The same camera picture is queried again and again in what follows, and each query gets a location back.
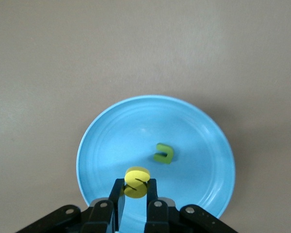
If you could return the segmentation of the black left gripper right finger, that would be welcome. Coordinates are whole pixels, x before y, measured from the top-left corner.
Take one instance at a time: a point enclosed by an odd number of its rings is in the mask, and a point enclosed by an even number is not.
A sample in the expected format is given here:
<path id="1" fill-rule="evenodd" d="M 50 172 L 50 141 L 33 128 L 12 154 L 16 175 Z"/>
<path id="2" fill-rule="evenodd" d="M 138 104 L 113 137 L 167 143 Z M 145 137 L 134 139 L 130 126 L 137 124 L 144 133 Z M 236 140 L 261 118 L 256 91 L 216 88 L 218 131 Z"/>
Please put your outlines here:
<path id="1" fill-rule="evenodd" d="M 146 233 L 235 233 L 236 231 L 198 205 L 180 210 L 157 193 L 156 179 L 147 182 Z"/>

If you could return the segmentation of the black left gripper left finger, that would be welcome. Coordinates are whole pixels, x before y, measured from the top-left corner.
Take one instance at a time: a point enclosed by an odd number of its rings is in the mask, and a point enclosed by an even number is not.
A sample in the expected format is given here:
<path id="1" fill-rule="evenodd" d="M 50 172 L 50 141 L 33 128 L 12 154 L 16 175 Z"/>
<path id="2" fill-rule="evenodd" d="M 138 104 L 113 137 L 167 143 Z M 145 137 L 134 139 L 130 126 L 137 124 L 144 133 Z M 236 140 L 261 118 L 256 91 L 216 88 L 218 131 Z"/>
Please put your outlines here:
<path id="1" fill-rule="evenodd" d="M 95 199 L 81 211 L 65 205 L 19 230 L 20 233 L 114 233 L 119 230 L 125 196 L 124 179 L 116 179 L 107 198 Z"/>

